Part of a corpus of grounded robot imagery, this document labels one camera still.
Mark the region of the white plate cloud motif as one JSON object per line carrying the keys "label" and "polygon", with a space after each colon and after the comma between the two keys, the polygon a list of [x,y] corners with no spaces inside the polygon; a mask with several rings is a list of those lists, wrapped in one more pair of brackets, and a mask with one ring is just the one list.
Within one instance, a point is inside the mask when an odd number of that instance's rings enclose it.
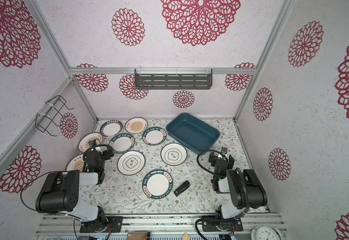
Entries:
{"label": "white plate cloud motif", "polygon": [[169,166],[179,166],[187,159],[187,150],[178,143],[167,144],[162,148],[160,157]]}
{"label": "white plate cloud motif", "polygon": [[118,171],[126,176],[139,173],[145,165],[145,156],[138,151],[124,153],[117,161]]}

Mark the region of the green rim plate front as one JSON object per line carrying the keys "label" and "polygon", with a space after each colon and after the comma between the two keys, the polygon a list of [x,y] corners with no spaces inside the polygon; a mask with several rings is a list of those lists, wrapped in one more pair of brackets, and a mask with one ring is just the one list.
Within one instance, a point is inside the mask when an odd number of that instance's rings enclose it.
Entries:
{"label": "green rim plate front", "polygon": [[142,190],[151,199],[163,199],[173,188],[173,178],[169,172],[161,169],[149,172],[142,181]]}

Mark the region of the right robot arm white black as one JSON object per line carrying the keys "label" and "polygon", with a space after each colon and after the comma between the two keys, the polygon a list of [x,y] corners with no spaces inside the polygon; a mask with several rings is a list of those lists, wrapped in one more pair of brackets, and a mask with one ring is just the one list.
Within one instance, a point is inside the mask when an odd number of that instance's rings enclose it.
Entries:
{"label": "right robot arm white black", "polygon": [[235,159],[221,152],[210,150],[208,162],[214,167],[212,188],[218,194],[230,195],[230,200],[218,207],[215,218],[238,219],[249,209],[267,205],[267,195],[254,170],[234,168]]}

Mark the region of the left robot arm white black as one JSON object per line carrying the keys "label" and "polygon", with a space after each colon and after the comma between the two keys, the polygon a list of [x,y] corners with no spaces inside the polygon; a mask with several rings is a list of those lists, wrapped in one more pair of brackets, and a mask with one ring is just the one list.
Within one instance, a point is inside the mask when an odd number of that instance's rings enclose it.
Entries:
{"label": "left robot arm white black", "polygon": [[113,148],[100,144],[87,149],[82,157],[83,171],[51,172],[35,202],[39,213],[65,214],[86,225],[106,225],[102,207],[93,206],[81,200],[79,188],[101,185],[105,178],[105,161],[114,156]]}

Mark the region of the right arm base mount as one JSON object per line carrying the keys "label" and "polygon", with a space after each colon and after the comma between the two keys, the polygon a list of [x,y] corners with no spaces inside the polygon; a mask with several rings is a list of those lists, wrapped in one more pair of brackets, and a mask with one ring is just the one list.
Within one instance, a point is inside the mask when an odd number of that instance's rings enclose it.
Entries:
{"label": "right arm base mount", "polygon": [[212,216],[202,216],[202,230],[204,232],[241,232],[243,225],[241,219],[229,221],[227,219],[217,220]]}

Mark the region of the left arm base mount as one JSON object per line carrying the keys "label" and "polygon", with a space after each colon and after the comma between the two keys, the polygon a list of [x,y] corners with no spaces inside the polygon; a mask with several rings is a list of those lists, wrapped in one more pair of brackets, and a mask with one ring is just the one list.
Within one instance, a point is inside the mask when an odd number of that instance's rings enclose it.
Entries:
{"label": "left arm base mount", "polygon": [[123,217],[107,216],[90,222],[82,222],[80,233],[119,233]]}

